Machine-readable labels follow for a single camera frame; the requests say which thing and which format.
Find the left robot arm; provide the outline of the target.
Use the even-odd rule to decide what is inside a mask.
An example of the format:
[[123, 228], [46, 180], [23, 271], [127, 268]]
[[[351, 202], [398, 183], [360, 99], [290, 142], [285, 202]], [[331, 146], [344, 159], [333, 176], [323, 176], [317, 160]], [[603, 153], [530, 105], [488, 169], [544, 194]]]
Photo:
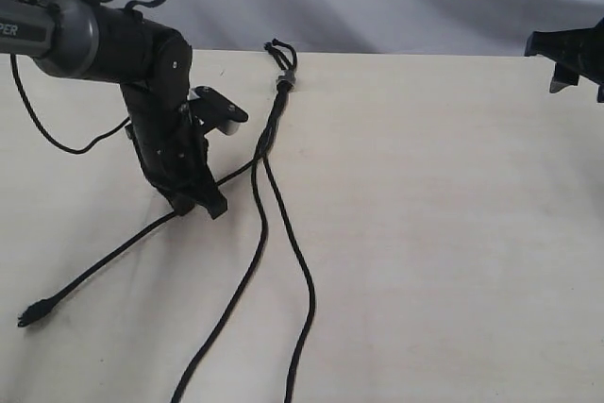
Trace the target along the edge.
[[178, 214], [227, 211], [205, 136], [246, 116], [216, 90], [191, 87], [193, 50], [178, 31], [84, 0], [2, 0], [1, 51], [32, 58], [49, 76], [119, 85], [147, 181]]

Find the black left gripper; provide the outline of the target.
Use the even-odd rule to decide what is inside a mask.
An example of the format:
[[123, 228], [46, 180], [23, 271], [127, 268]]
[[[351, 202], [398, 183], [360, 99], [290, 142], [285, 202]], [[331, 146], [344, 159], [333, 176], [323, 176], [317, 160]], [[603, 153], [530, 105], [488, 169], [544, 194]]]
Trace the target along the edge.
[[121, 92], [144, 176], [175, 214], [187, 215], [196, 200], [213, 220], [225, 214], [227, 199], [211, 179], [188, 96], [158, 94], [136, 84], [123, 84]]

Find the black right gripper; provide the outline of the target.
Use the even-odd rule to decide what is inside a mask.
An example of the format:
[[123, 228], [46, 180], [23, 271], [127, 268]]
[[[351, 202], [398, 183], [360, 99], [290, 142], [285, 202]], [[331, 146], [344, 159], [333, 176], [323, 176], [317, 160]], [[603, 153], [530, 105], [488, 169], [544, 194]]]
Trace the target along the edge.
[[550, 93], [577, 86], [584, 77], [598, 86], [596, 101], [603, 101], [603, 20], [590, 28], [532, 32], [524, 56], [538, 55], [554, 56]]

